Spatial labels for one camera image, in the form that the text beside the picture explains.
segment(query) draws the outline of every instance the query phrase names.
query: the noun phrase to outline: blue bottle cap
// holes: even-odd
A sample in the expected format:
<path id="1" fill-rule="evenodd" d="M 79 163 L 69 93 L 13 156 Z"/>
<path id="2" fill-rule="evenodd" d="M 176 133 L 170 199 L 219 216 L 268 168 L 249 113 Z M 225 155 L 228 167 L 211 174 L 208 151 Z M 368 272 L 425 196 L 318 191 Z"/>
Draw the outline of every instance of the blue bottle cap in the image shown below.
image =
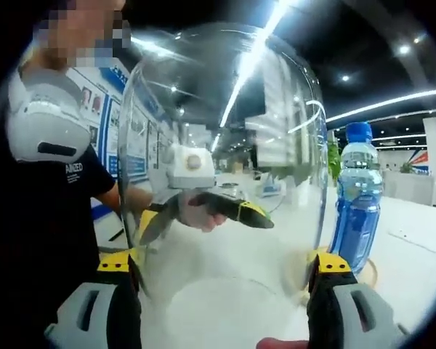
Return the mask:
<path id="1" fill-rule="evenodd" d="M 352 122 L 346 126 L 347 141 L 370 143 L 373 139 L 371 126 L 368 122 Z"/>

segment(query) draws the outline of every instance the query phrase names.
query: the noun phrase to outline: black t-shirt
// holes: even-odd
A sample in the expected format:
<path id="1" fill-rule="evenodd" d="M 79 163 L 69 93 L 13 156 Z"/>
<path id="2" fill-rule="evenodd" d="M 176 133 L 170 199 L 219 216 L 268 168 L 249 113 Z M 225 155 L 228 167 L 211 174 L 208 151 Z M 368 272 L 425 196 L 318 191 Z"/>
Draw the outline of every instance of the black t-shirt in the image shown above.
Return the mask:
<path id="1" fill-rule="evenodd" d="M 115 182 L 91 146 L 70 165 L 0 161 L 0 330 L 26 347 L 95 273 L 90 198 Z"/>

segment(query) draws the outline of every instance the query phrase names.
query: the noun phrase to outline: display board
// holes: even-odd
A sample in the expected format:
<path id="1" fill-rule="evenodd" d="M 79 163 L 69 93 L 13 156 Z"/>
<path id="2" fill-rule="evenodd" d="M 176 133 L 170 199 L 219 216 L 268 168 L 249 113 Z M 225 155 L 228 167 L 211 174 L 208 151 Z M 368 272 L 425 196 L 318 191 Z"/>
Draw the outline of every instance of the display board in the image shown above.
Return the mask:
<path id="1" fill-rule="evenodd" d="M 91 144 L 102 165 L 118 177 L 118 126 L 128 71 L 118 62 L 112 68 L 71 68 L 67 75 L 81 88 L 81 112 L 89 124 Z M 148 180 L 149 167 L 158 168 L 158 152 L 173 138 L 172 122 L 146 86 L 137 91 L 129 125 L 127 166 L 132 183 Z M 109 213 L 94 214 L 94 218 Z"/>

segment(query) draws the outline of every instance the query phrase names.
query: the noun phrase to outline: plastic water bottle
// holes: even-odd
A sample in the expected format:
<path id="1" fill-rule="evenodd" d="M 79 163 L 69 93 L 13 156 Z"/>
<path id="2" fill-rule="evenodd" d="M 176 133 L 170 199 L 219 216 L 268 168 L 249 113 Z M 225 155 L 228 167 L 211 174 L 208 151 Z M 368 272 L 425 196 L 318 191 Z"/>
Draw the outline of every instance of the plastic water bottle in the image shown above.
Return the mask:
<path id="1" fill-rule="evenodd" d="M 344 258 L 358 274 L 370 254 L 379 220 L 383 179 L 378 152 L 366 122 L 347 125 L 349 144 L 342 151 L 337 192 L 337 222 L 330 252 Z"/>

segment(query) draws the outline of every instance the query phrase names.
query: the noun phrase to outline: transparent dome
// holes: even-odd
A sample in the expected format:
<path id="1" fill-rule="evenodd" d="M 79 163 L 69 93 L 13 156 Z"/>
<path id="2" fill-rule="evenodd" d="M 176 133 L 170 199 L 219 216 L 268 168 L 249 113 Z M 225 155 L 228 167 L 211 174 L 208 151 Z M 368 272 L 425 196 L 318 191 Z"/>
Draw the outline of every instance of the transparent dome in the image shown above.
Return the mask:
<path id="1" fill-rule="evenodd" d="M 124 227 L 142 275 L 142 341 L 155 343 L 146 348 L 251 348 L 293 331 L 328 175 L 309 65 L 248 26 L 148 42 L 124 92 L 118 154 Z M 148 209 L 131 209 L 131 187 L 153 194 Z"/>

